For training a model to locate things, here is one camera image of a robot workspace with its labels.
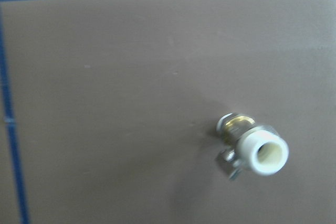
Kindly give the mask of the white brass PPR valve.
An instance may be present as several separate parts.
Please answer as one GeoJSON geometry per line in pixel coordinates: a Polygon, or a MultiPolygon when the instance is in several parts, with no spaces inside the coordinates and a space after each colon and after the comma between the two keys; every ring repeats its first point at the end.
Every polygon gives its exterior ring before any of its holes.
{"type": "Polygon", "coordinates": [[[230,180],[244,170],[259,176],[273,175],[288,160],[286,141],[272,126],[259,123],[250,115],[224,115],[216,124],[216,132],[225,146],[217,156],[217,163],[230,180]]]}

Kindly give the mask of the brown paper table mat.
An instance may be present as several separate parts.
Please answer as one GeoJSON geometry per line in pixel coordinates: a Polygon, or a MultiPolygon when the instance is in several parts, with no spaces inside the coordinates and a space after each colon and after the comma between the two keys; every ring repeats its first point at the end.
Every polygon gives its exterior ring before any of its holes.
{"type": "Polygon", "coordinates": [[[1,223],[335,223],[335,0],[1,0],[1,223]]]}

